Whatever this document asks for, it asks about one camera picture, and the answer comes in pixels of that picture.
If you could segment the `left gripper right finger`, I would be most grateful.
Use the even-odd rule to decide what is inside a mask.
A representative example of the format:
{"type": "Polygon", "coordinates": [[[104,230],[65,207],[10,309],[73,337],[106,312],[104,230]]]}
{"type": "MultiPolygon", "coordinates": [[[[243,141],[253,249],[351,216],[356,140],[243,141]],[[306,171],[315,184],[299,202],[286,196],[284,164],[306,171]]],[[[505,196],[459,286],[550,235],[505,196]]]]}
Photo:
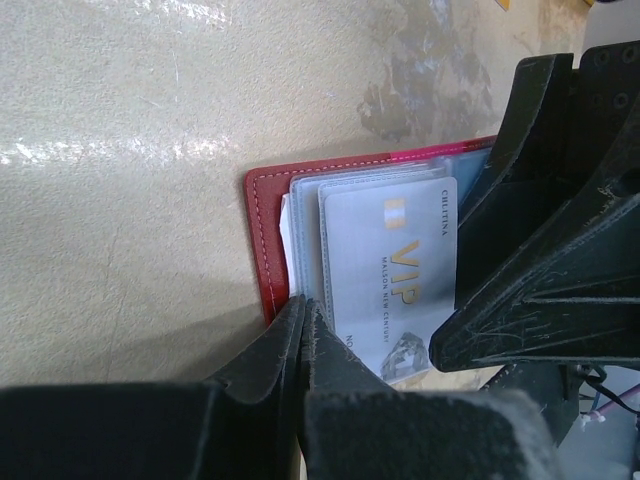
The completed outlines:
{"type": "Polygon", "coordinates": [[[522,390],[397,391],[306,304],[302,453],[310,479],[560,479],[540,407],[522,390]]]}

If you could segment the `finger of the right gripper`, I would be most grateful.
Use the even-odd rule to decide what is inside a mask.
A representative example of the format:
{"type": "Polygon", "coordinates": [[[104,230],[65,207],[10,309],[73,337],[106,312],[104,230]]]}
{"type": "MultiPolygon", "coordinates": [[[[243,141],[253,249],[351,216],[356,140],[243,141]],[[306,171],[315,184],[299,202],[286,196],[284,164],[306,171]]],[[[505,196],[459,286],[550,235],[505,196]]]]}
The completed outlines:
{"type": "Polygon", "coordinates": [[[591,178],[429,347],[440,371],[521,362],[639,366],[639,107],[591,178]]]}
{"type": "Polygon", "coordinates": [[[455,307],[461,309],[549,218],[566,144],[573,55],[521,60],[496,140],[460,209],[455,307]]]}

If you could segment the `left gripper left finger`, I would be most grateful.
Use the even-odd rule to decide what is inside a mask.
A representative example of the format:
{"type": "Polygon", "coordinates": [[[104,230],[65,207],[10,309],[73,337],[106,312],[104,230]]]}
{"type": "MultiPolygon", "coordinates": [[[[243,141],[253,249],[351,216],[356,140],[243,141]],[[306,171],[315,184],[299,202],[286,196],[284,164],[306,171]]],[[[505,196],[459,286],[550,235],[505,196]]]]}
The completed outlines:
{"type": "Polygon", "coordinates": [[[301,409],[304,297],[198,382],[1,392],[5,479],[287,479],[301,409]]]}

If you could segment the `silver VIP card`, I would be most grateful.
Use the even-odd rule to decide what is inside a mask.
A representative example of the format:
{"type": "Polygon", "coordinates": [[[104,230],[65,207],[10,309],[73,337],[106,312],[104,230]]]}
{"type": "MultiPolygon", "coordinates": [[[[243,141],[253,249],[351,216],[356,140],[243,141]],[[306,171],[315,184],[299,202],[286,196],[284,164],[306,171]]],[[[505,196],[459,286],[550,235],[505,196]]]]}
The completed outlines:
{"type": "Polygon", "coordinates": [[[331,193],[323,207],[336,335],[388,383],[429,369],[455,303],[455,178],[331,193]]]}

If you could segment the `red leather card holder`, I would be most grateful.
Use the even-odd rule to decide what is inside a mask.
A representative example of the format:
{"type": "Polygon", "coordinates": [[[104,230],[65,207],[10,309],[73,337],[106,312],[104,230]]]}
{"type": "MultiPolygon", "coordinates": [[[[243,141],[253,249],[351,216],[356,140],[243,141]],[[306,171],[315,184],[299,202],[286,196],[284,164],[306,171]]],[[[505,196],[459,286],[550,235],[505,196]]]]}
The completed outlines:
{"type": "Polygon", "coordinates": [[[494,136],[399,152],[269,165],[249,170],[243,180],[251,246],[265,322],[271,324],[289,298],[284,247],[279,233],[281,199],[298,175],[428,160],[490,148],[494,136]]]}

